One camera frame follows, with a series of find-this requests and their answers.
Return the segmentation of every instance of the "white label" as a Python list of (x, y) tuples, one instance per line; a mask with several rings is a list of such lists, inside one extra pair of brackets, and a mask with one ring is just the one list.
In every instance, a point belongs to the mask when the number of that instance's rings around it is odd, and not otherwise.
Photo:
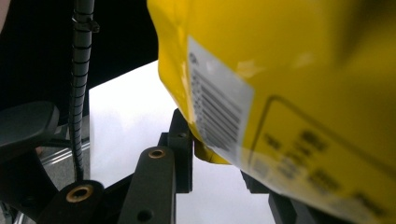
[(254, 90), (192, 37), (188, 58), (198, 132), (208, 147), (239, 166)]

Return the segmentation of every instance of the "black armrest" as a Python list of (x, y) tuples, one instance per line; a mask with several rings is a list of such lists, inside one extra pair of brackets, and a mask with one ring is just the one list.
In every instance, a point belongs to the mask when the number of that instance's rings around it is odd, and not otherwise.
[(0, 163), (50, 140), (58, 118), (58, 108), (50, 102), (33, 102), (0, 111)]

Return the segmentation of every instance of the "black spiral cable wrap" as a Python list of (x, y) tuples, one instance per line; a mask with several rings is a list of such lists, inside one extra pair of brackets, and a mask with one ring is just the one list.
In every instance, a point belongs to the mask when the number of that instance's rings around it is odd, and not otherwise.
[(69, 135), (72, 145), (75, 180), (83, 180), (81, 127), (82, 109), (90, 64), (92, 32), (99, 32), (99, 25), (93, 20), (94, 0), (75, 0), (73, 14), (73, 62), (69, 105)]

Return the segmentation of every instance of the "bolt hole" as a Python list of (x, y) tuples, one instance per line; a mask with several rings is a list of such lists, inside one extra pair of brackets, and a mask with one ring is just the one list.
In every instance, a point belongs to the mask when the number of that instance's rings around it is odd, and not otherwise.
[(86, 195), (88, 193), (88, 191), (86, 189), (79, 189), (76, 192), (74, 192), (73, 196), (78, 198), (78, 197), (82, 197), (84, 195)]
[(147, 222), (152, 219), (152, 211), (143, 210), (137, 214), (137, 220), (141, 222)]
[(155, 149), (148, 154), (152, 159), (159, 159), (165, 156), (165, 151), (162, 149)]
[(66, 195), (66, 200), (70, 203), (79, 203), (88, 199), (93, 193), (92, 185), (80, 185), (70, 190)]

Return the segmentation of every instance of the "white surface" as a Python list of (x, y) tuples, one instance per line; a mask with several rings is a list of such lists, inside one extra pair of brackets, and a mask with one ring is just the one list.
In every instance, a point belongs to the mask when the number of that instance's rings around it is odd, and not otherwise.
[[(157, 63), (90, 90), (91, 179), (105, 187), (131, 174), (141, 151), (167, 132), (175, 103)], [(275, 223), (266, 195), (252, 195), (239, 170), (194, 158), (193, 191), (177, 195), (177, 223)]]

